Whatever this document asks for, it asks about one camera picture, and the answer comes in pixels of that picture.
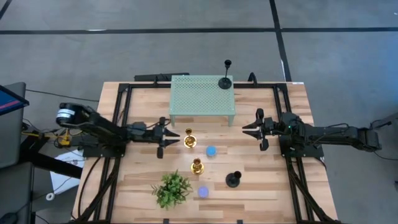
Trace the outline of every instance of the wooden tabletop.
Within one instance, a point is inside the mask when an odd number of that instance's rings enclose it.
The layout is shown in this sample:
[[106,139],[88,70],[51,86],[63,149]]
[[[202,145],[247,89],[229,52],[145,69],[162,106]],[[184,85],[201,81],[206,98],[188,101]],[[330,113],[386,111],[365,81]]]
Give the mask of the wooden tabletop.
[[[99,101],[98,112],[109,120],[113,116],[118,85],[116,82],[104,83]],[[287,86],[293,113],[305,123],[312,124],[304,85],[288,83]],[[164,218],[170,219],[170,223],[236,223],[236,220],[244,223],[295,223],[289,178],[277,137],[267,137],[269,149],[261,152],[260,142],[243,134],[241,129],[255,120],[257,108],[264,109],[265,117],[271,116],[277,121],[274,94],[271,89],[263,88],[235,89],[234,93],[236,116],[232,127],[228,127],[226,116],[178,116],[175,127],[168,128],[179,133],[181,141],[167,147],[163,159],[156,158],[155,144],[132,142],[128,145],[121,160],[112,223],[162,223]],[[169,100],[169,88],[133,89],[127,123],[144,121],[153,124],[160,116],[169,117]],[[183,145],[187,128],[191,128],[197,138],[193,149]],[[207,146],[216,146],[216,157],[207,158]],[[190,172],[195,157],[205,165],[200,176]],[[95,158],[91,158],[85,162],[73,209],[75,217],[83,180],[94,161]],[[97,163],[87,181],[82,211],[98,191],[103,161],[101,159]],[[337,219],[325,168],[313,158],[303,158],[303,162],[310,193],[327,215]],[[184,177],[189,177],[193,190],[186,202],[166,211],[156,204],[150,185],[161,184],[162,175],[177,169]],[[236,170],[242,173],[241,183],[232,189],[225,184],[225,177]],[[200,186],[209,188],[208,198],[198,197]],[[299,198],[302,215],[306,219],[301,193]],[[108,194],[104,196],[101,218],[105,217],[107,201]]]

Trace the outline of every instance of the table leg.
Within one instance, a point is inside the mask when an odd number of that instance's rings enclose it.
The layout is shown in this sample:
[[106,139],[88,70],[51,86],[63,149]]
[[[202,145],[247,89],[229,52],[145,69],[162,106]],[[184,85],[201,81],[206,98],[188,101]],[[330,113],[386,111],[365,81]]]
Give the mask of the table leg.
[[170,119],[172,120],[172,126],[174,127],[174,125],[175,125],[175,116],[170,115]]
[[228,116],[228,126],[229,127],[231,127],[232,124],[234,123],[234,118],[235,118],[235,115]]
[[38,152],[26,153],[22,159],[33,163],[35,167],[56,172],[58,174],[67,175],[80,179],[82,168],[74,166],[67,162],[54,159],[52,157],[40,154]]

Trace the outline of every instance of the blue object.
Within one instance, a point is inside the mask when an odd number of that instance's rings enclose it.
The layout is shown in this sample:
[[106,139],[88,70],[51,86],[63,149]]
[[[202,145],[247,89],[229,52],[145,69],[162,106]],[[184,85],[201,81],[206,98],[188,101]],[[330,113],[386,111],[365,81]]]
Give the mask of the blue object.
[[217,154],[217,149],[215,146],[208,146],[206,149],[207,156],[215,156]]
[[209,196],[209,189],[206,186],[199,187],[198,195],[201,198],[207,198],[207,196]]

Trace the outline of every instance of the artificial plant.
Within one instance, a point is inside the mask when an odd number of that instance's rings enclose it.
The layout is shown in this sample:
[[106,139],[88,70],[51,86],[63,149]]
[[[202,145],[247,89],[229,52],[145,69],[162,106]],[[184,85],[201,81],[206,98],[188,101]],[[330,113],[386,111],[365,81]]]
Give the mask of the artificial plant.
[[186,201],[186,196],[189,194],[188,188],[191,188],[188,177],[183,178],[178,174],[178,170],[171,174],[165,174],[162,177],[163,186],[151,187],[154,189],[152,195],[157,196],[156,202],[161,208],[168,209],[170,206],[176,206]]

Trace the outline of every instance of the gold cup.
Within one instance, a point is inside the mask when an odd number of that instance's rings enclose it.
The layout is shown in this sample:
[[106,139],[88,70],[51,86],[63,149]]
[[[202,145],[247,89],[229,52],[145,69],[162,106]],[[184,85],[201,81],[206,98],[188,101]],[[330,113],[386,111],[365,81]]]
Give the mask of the gold cup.
[[197,139],[191,135],[192,134],[192,129],[187,128],[185,130],[185,133],[187,134],[187,136],[184,138],[184,146],[187,148],[193,148],[197,145]]
[[205,166],[201,163],[199,158],[195,158],[191,165],[191,172],[195,175],[200,175],[205,171]]

